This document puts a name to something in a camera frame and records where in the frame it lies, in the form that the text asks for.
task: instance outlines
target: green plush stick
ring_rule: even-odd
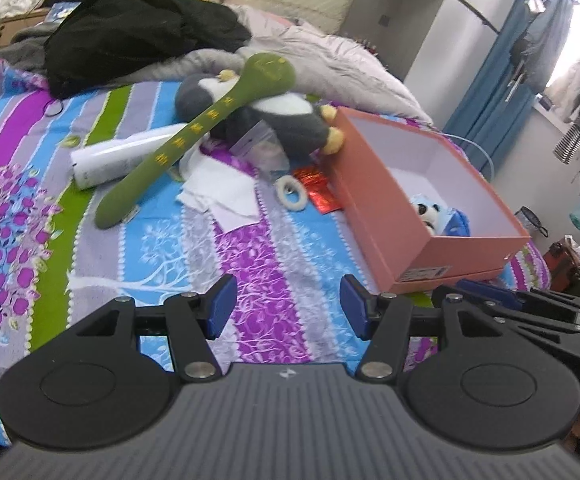
[[[241,78],[232,90],[175,134],[154,155],[146,158],[103,197],[95,215],[96,226],[108,229],[123,220],[167,168],[234,110],[258,99],[283,94],[294,86],[294,81],[294,68],[286,59],[265,52],[254,54],[246,61]]]

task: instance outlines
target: panda plush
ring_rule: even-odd
[[[441,208],[438,204],[427,205],[424,203],[413,203],[414,209],[419,215],[420,219],[427,227],[427,230],[432,236],[436,236],[439,228],[439,213]]]
[[[195,74],[185,78],[175,98],[177,117],[190,122],[221,99],[239,77],[230,70],[219,76]],[[211,131],[211,137],[232,147],[260,121],[265,121],[276,133],[288,156],[306,156],[315,150],[329,155],[343,145],[343,132],[329,126],[337,110],[316,107],[301,95],[288,92],[255,101],[232,113]]]

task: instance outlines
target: white ring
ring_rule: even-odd
[[[308,192],[305,186],[292,175],[285,175],[275,182],[276,197],[279,202],[289,211],[303,211],[308,205]],[[296,193],[299,196],[297,202],[288,200],[286,195]]]

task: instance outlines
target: red packet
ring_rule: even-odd
[[[316,166],[299,168],[294,177],[305,186],[311,202],[322,215],[342,209],[343,206],[327,186],[327,176]]]

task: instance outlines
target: pink box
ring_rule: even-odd
[[[481,174],[444,137],[339,108],[345,144],[326,157],[345,215],[380,290],[431,290],[497,277],[530,240]],[[471,237],[432,236],[410,204],[424,194],[458,209]]]

